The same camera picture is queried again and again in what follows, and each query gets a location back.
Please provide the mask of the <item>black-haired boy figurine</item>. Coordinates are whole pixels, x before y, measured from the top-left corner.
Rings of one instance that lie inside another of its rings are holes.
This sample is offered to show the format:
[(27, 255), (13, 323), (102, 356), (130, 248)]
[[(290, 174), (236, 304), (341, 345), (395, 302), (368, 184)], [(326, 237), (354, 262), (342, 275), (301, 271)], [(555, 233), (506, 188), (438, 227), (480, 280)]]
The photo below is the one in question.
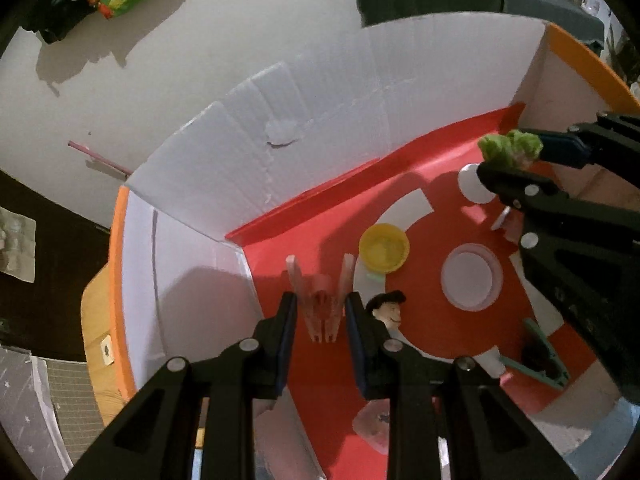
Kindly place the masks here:
[(381, 321), (388, 330), (397, 330), (401, 323), (400, 307), (407, 298), (401, 290), (383, 292), (374, 296), (366, 305), (366, 313)]

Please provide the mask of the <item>pink clothes peg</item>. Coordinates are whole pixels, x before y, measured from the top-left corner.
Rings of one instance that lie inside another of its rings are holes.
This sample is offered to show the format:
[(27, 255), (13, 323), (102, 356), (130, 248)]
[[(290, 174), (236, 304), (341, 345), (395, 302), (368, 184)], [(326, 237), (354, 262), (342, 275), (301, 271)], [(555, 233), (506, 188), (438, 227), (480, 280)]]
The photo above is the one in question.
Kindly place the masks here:
[(292, 291), (297, 297), (299, 309), (312, 342), (337, 340), (344, 315), (345, 300), (352, 291), (355, 256), (345, 254), (337, 282), (326, 274), (303, 276), (296, 255), (285, 258), (286, 272)]

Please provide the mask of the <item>white round lid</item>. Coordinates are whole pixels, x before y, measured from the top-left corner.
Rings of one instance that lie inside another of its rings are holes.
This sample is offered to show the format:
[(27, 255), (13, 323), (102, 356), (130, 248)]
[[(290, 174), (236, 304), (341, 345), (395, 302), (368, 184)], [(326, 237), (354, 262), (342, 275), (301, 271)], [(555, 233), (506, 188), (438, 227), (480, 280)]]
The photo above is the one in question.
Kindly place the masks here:
[(499, 297), (503, 272), (496, 255), (481, 244), (460, 245), (445, 259), (440, 269), (440, 286), (454, 307), (480, 312)]

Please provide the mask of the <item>yellow bottle cap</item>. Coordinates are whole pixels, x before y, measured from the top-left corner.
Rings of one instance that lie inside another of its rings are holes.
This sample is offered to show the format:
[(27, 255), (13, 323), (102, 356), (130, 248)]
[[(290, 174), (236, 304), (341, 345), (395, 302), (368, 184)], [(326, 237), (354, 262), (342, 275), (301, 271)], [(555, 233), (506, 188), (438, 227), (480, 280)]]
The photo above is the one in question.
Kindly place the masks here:
[(359, 257), (366, 268), (377, 274), (390, 274), (407, 261), (410, 242), (407, 234), (389, 223), (375, 223), (360, 236)]

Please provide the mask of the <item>teal clothes peg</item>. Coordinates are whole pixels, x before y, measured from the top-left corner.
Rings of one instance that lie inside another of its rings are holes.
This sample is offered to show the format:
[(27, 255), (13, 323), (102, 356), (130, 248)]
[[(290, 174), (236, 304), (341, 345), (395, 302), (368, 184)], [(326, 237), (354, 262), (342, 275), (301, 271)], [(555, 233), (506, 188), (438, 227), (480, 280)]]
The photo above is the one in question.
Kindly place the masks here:
[(500, 354), (500, 363), (555, 390), (564, 390), (570, 382), (570, 373), (558, 352), (536, 322), (526, 318), (523, 324), (528, 335), (520, 359), (517, 361)]

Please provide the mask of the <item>small tag on table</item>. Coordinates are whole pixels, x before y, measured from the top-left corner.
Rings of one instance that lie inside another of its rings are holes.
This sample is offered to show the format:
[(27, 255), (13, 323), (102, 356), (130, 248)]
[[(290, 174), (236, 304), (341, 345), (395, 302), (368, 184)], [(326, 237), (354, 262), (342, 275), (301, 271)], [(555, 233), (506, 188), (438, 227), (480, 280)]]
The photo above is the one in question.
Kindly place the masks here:
[(115, 362), (112, 346), (112, 337), (107, 334), (100, 342), (101, 356), (105, 366), (110, 366)]

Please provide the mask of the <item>wooden table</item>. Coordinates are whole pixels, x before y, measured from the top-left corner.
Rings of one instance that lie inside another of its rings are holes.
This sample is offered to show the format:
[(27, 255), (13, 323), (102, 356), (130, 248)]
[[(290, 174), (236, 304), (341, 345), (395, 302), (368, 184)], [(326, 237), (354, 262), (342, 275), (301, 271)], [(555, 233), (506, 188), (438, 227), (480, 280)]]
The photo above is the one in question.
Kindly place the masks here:
[(104, 266), (86, 286), (80, 302), (82, 341), (96, 405), (104, 426), (122, 410), (111, 350), (110, 303), (108, 302), (108, 266)]

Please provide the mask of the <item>orange cardboard box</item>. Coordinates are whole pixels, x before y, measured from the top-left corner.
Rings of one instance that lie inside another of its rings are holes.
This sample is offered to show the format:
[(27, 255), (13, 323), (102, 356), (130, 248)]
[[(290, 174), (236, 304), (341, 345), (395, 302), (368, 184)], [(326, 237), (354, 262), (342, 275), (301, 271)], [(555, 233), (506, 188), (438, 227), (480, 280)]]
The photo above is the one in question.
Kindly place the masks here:
[[(468, 354), (564, 458), (623, 399), (559, 311), (526, 280), (510, 242), (521, 216), (480, 184), (487, 133), (565, 130), (638, 100), (600, 58), (555, 24), (490, 13), (405, 18), (358, 30), (247, 79), (170, 136), (120, 189), (110, 247), (112, 339), (131, 399), (175, 356), (218, 356), (274, 315), (303, 276), (334, 283), (355, 256), (363, 299), (400, 289), (397, 337), (429, 358)], [(405, 264), (366, 268), (372, 224), (408, 236)], [(454, 248), (498, 258), (498, 299), (454, 307), (440, 269)], [(519, 360), (531, 318), (570, 373), (555, 390)]]

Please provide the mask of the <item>light blue fluffy mat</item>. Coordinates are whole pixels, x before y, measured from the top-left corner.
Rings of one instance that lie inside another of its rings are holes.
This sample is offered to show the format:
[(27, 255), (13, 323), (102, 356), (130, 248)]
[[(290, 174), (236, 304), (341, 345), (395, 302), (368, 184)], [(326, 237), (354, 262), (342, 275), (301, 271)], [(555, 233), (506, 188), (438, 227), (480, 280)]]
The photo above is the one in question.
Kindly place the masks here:
[(620, 399), (612, 412), (599, 420), (590, 436), (564, 456), (579, 479), (602, 479), (623, 453), (639, 420), (639, 407)]

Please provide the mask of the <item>black hanging bag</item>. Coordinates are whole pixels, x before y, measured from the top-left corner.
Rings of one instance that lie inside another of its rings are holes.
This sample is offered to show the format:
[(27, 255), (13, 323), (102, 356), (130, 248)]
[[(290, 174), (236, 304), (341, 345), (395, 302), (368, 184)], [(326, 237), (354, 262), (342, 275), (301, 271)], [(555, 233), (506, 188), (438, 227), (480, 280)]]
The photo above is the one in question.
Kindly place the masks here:
[(96, 6), (89, 0), (26, 0), (18, 24), (39, 34), (46, 44), (53, 44), (94, 12)]

